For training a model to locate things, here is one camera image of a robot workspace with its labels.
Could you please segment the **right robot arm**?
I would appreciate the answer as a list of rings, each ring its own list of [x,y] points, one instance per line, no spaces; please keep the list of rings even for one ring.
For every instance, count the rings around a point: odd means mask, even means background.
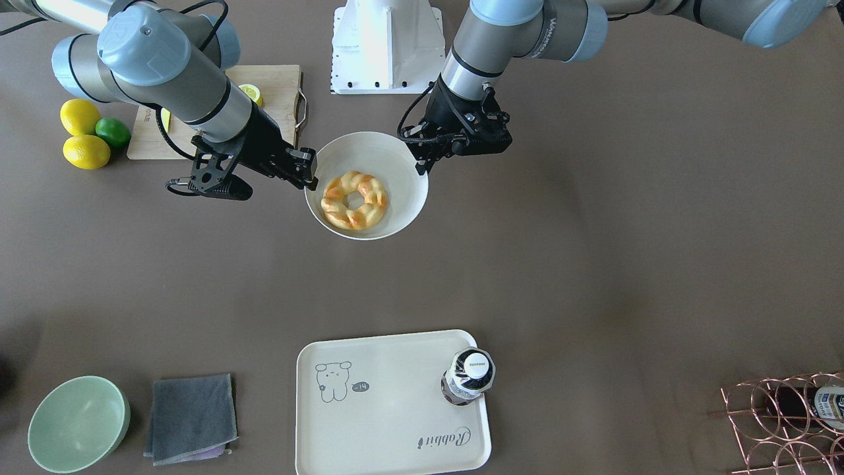
[[[51,57],[71,94],[166,109],[194,131],[192,172],[167,183],[172,193],[245,201],[253,190],[234,174],[238,165],[317,188],[316,151],[287,143],[276,121],[226,76],[240,42],[224,15],[190,17],[154,1],[3,1],[2,11],[81,30]]]

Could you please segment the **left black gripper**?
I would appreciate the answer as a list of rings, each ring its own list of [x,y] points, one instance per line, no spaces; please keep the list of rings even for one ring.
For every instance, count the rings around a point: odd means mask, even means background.
[[[451,144],[456,133],[464,129],[484,133],[510,132],[509,120],[510,116],[498,105],[492,86],[481,91],[480,100],[466,100],[453,93],[439,78],[418,127],[399,129],[398,138],[404,143],[412,143],[412,154],[417,160],[415,169],[419,175],[426,175],[441,156],[453,156]]]

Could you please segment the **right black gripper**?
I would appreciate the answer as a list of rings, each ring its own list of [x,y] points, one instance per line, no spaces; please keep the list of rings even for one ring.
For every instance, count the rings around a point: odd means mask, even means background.
[[[277,123],[256,104],[251,105],[247,124],[234,138],[214,143],[196,136],[192,143],[196,145],[196,159],[202,154],[226,154],[238,159],[239,165],[289,181],[298,189],[317,189],[318,178],[313,171],[296,168],[317,166],[317,152],[313,148],[293,148],[283,139]]]

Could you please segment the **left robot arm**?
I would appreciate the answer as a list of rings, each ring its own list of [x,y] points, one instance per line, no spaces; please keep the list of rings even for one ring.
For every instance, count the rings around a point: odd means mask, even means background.
[[[805,31],[826,1],[473,1],[440,75],[426,89],[416,126],[399,124],[416,171],[450,156],[497,154],[509,147],[509,115],[495,84],[512,58],[585,62],[597,55],[611,21],[639,13],[675,15],[769,49]]]

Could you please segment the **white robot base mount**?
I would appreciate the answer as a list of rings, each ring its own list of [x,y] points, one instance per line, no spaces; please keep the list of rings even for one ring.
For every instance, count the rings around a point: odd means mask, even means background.
[[[347,1],[334,11],[334,94],[419,94],[446,50],[441,11],[428,1]]]

